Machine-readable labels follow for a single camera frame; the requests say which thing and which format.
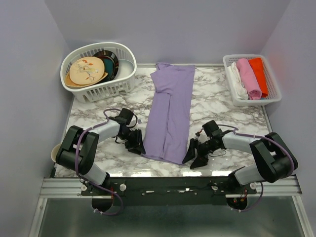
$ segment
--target white laundry basket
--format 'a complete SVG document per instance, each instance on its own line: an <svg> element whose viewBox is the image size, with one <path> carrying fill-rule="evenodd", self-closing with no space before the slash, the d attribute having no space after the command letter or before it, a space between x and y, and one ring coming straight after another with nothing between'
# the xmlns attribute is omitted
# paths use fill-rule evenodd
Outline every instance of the white laundry basket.
<svg viewBox="0 0 316 237"><path fill-rule="evenodd" d="M269 95L262 100L241 100L237 98L237 94L235 90L232 90L233 83L228 73L227 67L230 66L233 62L237 62L240 58L245 59L253 59L253 58L261 58L263 62L263 69L266 77L267 88L269 91ZM233 104L235 106L258 106L258 105L267 105L271 102L280 101L282 96L281 92L278 88L276 78L272 72L272 69L266 60L266 58L262 55L257 54L233 54L233 55L226 55L223 57L223 62L225 66L226 78L228 82L228 88L231 92Z"/></svg>
<svg viewBox="0 0 316 237"><path fill-rule="evenodd" d="M119 61L118 73L114 80L87 86L79 89L71 89L65 85L65 78L71 65L78 59L93 56L101 50L113 52ZM120 93L127 93L134 89L136 60L128 47L120 43L102 42L94 43L71 52L63 61L60 69L60 79L63 87L72 92L80 102L93 102L109 98Z"/></svg>

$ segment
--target orange towel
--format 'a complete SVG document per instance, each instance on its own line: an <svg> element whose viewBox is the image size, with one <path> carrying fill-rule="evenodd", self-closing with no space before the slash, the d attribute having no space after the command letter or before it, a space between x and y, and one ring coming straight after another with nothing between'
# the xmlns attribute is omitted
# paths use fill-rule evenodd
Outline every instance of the orange towel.
<svg viewBox="0 0 316 237"><path fill-rule="evenodd" d="M259 87L262 91L262 97L267 97L269 92L267 88L266 77L263 71L263 63L262 63L261 58L250 59L249 64L256 76Z"/></svg>

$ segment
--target white towel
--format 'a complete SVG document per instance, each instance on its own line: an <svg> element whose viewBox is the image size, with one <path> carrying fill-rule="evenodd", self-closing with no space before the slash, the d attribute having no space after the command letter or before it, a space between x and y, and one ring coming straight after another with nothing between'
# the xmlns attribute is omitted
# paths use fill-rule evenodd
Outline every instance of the white towel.
<svg viewBox="0 0 316 237"><path fill-rule="evenodd" d="M242 86L239 70L236 63L232 63L231 66L227 67L229 76L233 83L233 89L236 92L237 98L241 100L247 100L249 98L246 88Z"/></svg>

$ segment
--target pink towel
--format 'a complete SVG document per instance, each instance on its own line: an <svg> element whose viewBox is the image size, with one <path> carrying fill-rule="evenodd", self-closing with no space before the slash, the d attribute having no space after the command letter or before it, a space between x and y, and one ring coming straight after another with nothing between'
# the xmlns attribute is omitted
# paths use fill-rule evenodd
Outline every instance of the pink towel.
<svg viewBox="0 0 316 237"><path fill-rule="evenodd" d="M240 72L241 81L248 92L249 98L251 100L260 100L262 91L248 60L240 58L236 65Z"/></svg>

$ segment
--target marble table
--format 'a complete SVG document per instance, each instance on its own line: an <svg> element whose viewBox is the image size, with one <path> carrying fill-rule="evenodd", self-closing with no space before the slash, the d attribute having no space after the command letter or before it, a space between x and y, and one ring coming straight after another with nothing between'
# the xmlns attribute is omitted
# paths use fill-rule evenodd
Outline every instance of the marble table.
<svg viewBox="0 0 316 237"><path fill-rule="evenodd" d="M154 84L150 73L154 67L138 68L136 86L131 93L118 95L94 103L80 103L74 99L67 129L72 125L87 128L105 120L103 110L124 106L131 109L142 123L138 128L143 137L146 121L154 95ZM190 134L193 138L206 122L214 119L217 123L229 124L241 132L264 135L268 133L267 122L261 107L235 107L227 89L223 67L196 67L193 95L190 110ZM213 156L222 155L215 151ZM208 165L190 170L192 161L185 165L176 165L140 157L129 153L124 145L116 144L114 139L99 143L96 164L112 177L182 177L182 176L226 176L232 171L254 162L253 156L236 150L227 150L225 155L209 157ZM55 177L75 177L75 172L56 165Z"/></svg>

